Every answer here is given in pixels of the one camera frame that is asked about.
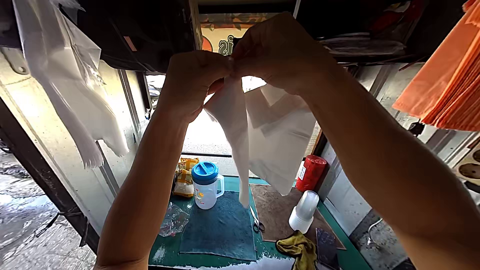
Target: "stack of orange paper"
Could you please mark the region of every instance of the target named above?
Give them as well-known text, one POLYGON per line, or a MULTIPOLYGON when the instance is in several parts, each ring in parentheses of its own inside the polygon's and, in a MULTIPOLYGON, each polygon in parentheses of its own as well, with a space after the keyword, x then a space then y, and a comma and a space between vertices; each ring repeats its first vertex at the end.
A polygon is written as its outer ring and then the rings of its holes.
POLYGON ((464 10, 393 108, 438 128, 480 131, 480 0, 464 10))

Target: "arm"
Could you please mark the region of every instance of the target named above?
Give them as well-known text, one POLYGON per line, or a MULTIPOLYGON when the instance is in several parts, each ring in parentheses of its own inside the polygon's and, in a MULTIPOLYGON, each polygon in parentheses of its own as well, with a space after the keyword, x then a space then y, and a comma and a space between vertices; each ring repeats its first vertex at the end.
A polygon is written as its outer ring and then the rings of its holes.
POLYGON ((105 220, 96 269, 147 269, 188 124, 201 112, 209 86, 228 73, 227 59, 219 54, 194 51, 171 58, 158 109, 105 220))
POLYGON ((476 269, 480 214, 461 183, 288 14, 252 27, 234 50, 254 75, 309 105, 358 192, 418 269, 476 269))

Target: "table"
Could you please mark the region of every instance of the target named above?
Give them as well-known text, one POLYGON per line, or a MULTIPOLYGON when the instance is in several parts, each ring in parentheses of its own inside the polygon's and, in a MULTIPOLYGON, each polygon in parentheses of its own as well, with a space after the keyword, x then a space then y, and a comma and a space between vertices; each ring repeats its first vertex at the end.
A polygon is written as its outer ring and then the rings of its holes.
MULTIPOLYGON (((267 182, 256 178, 250 178, 249 182, 251 184, 268 184, 267 182)), ((225 177, 225 190, 238 191, 238 177, 225 177)), ((190 212, 190 208, 195 203, 192 198, 188 199, 179 196, 172 197, 170 200, 186 212, 190 212)), ((250 205, 252 205, 252 208, 255 210, 256 214, 256 209, 253 207, 254 202, 251 192, 250 205)), ((319 203, 318 209, 346 248, 346 250, 337 250, 340 267, 342 267, 343 270, 371 270, 367 262, 361 256, 360 252, 353 246, 347 235, 343 232, 333 216, 325 208, 323 203, 319 203)), ((253 224, 253 217, 250 216, 250 219, 251 223, 253 224)), ((278 270, 289 270, 291 269, 293 263, 292 258, 284 256, 276 250, 275 243, 262 241, 262 236, 259 233, 253 233, 257 253, 256 262, 208 254, 179 254, 178 250, 180 247, 181 236, 182 233, 178 233, 174 237, 157 236, 150 251, 148 265, 188 269, 199 267, 235 269, 236 265, 247 264, 249 265, 249 269, 253 270, 263 268, 266 269, 267 267, 269 269, 275 268, 278 270)))

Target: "stack of plastic cups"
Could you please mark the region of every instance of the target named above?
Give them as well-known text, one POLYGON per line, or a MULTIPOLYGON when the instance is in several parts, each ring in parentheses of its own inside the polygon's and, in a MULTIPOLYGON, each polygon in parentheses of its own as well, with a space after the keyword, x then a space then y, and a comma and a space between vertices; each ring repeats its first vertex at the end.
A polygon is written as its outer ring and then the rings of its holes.
POLYGON ((293 230, 299 230, 301 233, 306 233, 313 222, 313 214, 318 204, 318 195, 313 191, 306 191, 303 193, 297 206, 293 208, 292 214, 288 220, 290 227, 293 230))

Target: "teal towel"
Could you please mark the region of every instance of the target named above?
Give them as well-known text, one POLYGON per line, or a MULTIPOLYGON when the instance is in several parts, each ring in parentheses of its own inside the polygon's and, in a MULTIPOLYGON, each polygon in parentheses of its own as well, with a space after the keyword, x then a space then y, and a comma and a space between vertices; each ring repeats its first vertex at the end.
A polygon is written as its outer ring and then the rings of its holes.
POLYGON ((179 253, 256 260, 250 212, 240 204, 238 192, 225 191, 208 210, 193 203, 179 253))

